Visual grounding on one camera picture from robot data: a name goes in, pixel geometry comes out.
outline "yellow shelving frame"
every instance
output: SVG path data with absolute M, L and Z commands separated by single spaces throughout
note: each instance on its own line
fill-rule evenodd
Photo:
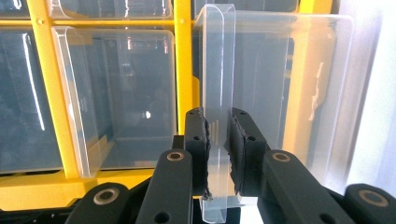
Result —
M 302 0 L 300 11 L 329 13 L 332 0 Z M 91 188 L 117 182 L 128 188 L 152 176 L 153 170 L 102 171 L 95 178 L 79 178 L 68 125 L 67 110 L 51 27 L 70 26 L 164 26 L 174 31 L 177 72 L 177 127 L 184 133 L 185 114 L 199 105 L 199 81 L 192 75 L 191 2 L 175 0 L 174 18 L 169 21 L 65 21 L 53 20 L 44 0 L 27 0 L 30 20 L 0 20 L 0 26 L 31 26 L 49 99 L 63 169 L 55 174 L 0 177 L 0 209 L 4 211 L 66 207 Z

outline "screw hole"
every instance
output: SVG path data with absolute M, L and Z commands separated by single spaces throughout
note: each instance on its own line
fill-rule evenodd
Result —
M 120 191 L 116 188 L 102 189 L 93 197 L 93 202 L 98 205 L 105 205 L 114 202 L 119 197 Z
M 335 224 L 335 220 L 332 216 L 328 214 L 320 214 L 320 219 L 322 220 L 323 223 L 326 224 Z
M 283 162 L 290 161 L 290 157 L 284 153 L 281 153 L 281 152 L 274 153 L 273 158 L 276 161 L 283 161 Z
M 184 155 L 180 152 L 171 152 L 167 156 L 169 161 L 181 161 L 184 158 Z
M 113 191 L 106 191 L 106 192 L 103 192 L 101 195 L 99 195 L 99 198 L 102 200 L 109 200 L 113 196 L 114 196 Z
M 179 155 L 179 154 L 172 154 L 171 155 L 171 158 L 172 159 L 174 159 L 174 160 L 177 160 L 177 159 L 179 159 L 181 156 Z
M 369 189 L 361 189 L 358 191 L 359 196 L 367 203 L 377 206 L 377 207 L 388 207 L 388 200 L 382 196 L 381 194 L 369 190 Z
M 165 212 L 161 212 L 159 214 L 157 214 L 157 216 L 155 216 L 154 221 L 156 223 L 166 223 L 169 221 L 169 214 L 165 213 Z

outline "yellow metal rack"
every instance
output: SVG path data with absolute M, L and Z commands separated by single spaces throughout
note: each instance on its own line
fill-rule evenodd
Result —
M 106 182 L 117 182 L 132 188 L 152 175 L 152 169 L 102 171 L 95 178 L 79 178 L 68 125 L 67 110 L 59 65 L 56 59 L 51 27 L 81 26 L 164 26 L 174 31 L 176 40 L 177 120 L 178 132 L 184 133 L 185 113 L 199 105 L 198 80 L 192 75 L 191 2 L 175 0 L 174 17 L 170 21 L 64 21 L 53 20 L 44 0 L 27 0 L 30 20 L 1 20 L 0 26 L 31 26 L 35 34 L 44 83 L 49 99 L 63 169 L 55 174 L 17 174 L 0 177 L 0 209 L 4 211 L 66 207 L 81 198 L 89 189 Z M 329 13 L 331 0 L 302 0 L 300 12 Z

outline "clear plastic bin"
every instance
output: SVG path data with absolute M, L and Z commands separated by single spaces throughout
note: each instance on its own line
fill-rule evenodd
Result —
M 1 0 L 0 19 L 29 19 L 26 0 Z
M 61 170 L 30 28 L 0 29 L 0 174 Z
M 54 19 L 166 20 L 171 0 L 47 0 Z
M 193 0 L 194 15 L 198 16 L 205 4 L 233 4 L 236 10 L 293 12 L 298 0 Z
M 332 142 L 343 137 L 334 130 L 338 118 L 347 116 L 338 112 L 352 30 L 348 17 L 204 7 L 194 32 L 202 40 L 203 108 L 213 123 L 213 200 L 202 201 L 206 221 L 225 219 L 229 162 L 221 126 L 227 130 L 232 106 L 253 117 L 272 149 L 294 153 L 319 181 L 327 175 L 330 155 L 351 151 Z M 220 149 L 213 148 L 217 140 Z
M 55 27 L 78 169 L 151 168 L 176 134 L 169 31 Z

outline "bin compartment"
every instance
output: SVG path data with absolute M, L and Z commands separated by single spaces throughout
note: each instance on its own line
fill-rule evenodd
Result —
M 62 169 L 30 28 L 0 30 L 0 174 Z

